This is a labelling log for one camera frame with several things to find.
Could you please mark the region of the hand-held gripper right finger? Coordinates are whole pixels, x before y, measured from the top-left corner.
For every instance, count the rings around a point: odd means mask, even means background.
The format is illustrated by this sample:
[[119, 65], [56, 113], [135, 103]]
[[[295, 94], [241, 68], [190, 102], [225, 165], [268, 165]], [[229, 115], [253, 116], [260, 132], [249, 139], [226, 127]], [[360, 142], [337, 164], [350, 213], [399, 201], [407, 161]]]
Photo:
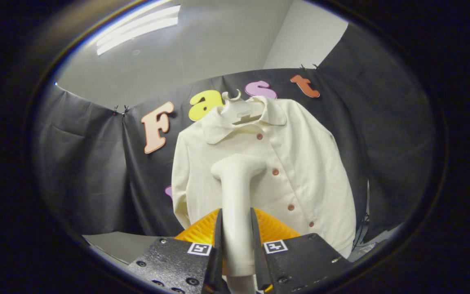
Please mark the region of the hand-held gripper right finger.
[[349, 262], [317, 233], [300, 235], [251, 208], [256, 287], [262, 292], [318, 292], [334, 286]]

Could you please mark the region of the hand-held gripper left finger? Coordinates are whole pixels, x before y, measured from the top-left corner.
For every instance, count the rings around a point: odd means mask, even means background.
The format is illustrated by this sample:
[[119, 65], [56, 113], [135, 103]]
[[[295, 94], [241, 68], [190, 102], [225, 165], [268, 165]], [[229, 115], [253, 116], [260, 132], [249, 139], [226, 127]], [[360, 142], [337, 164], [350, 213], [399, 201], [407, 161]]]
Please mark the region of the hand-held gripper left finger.
[[158, 237], [127, 266], [138, 279], [179, 294], [229, 294], [222, 277], [222, 210], [216, 209], [174, 238]]

